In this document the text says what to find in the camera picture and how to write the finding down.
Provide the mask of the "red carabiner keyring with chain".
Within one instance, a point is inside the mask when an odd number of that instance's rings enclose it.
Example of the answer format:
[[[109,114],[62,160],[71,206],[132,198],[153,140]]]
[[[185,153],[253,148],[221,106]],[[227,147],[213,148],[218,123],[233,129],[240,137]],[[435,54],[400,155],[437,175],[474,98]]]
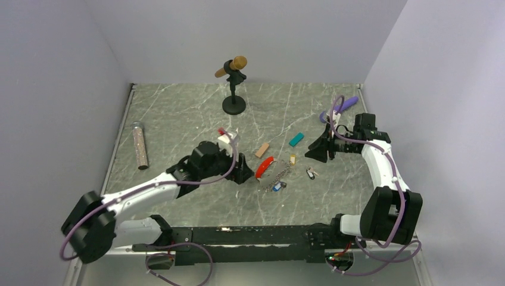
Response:
[[[293,166],[289,161],[276,159],[273,156],[266,158],[254,174],[258,182],[257,191],[273,192],[272,187],[278,182],[284,182],[284,178]]]

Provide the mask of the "black tagged key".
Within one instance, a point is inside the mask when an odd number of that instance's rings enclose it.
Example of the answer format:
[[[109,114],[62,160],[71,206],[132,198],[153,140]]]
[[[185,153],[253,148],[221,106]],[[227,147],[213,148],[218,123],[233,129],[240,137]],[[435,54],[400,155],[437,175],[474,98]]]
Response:
[[[306,169],[307,176],[311,179],[314,180],[316,177],[319,176],[319,174],[315,171],[313,167],[309,167]]]

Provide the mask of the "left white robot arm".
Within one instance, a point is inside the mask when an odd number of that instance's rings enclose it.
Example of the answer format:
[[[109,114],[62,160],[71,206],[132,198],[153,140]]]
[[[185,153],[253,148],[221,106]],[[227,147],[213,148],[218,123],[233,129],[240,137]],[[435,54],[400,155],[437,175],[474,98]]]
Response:
[[[159,203],[173,201],[222,179],[243,184],[254,176],[245,155],[234,142],[202,141],[192,154],[155,178],[124,191],[98,195],[89,191],[81,196],[61,232],[65,236],[60,259],[94,262],[117,247],[145,244],[164,250],[173,244],[173,230],[160,215],[132,220],[137,212]]]

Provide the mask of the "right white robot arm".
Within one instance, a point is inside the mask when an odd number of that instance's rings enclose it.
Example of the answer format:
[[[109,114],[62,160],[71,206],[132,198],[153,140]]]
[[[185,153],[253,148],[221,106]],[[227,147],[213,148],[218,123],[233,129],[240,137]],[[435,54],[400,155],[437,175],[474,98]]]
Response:
[[[324,132],[308,147],[305,157],[322,163],[337,153],[359,154],[372,178],[373,193],[361,214],[338,214],[328,232],[329,242],[344,247],[351,237],[382,242],[383,247],[406,245],[413,238],[423,204],[419,193],[411,192],[400,175],[391,149],[391,139],[375,126],[375,115],[356,115],[351,130],[338,133],[340,114],[327,118]]]

